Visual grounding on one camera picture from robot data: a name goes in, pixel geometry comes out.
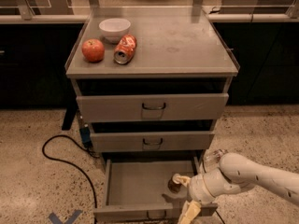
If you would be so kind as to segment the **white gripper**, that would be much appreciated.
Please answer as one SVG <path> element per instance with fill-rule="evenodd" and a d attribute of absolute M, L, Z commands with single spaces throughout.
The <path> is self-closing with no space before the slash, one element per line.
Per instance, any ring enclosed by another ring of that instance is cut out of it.
<path fill-rule="evenodd" d="M 212 203 L 223 191 L 223 180 L 219 171 L 195 175 L 174 174 L 172 181 L 176 185 L 189 185 L 189 194 L 194 201 L 186 201 L 178 219 L 178 224 L 191 224 L 201 211 L 201 203 Z"/>

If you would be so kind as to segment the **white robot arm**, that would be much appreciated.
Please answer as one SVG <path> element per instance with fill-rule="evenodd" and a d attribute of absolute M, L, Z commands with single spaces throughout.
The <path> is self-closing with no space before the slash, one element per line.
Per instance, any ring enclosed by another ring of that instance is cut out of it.
<path fill-rule="evenodd" d="M 299 205 L 299 174 L 272 168 L 251 161 L 246 157 L 218 150 L 214 154 L 218 166 L 193 177 L 174 174 L 168 188 L 179 193 L 184 186 L 190 200 L 182 207 L 178 224 L 191 224 L 205 205 L 224 194 L 239 194 L 260 186 L 290 203 Z"/>

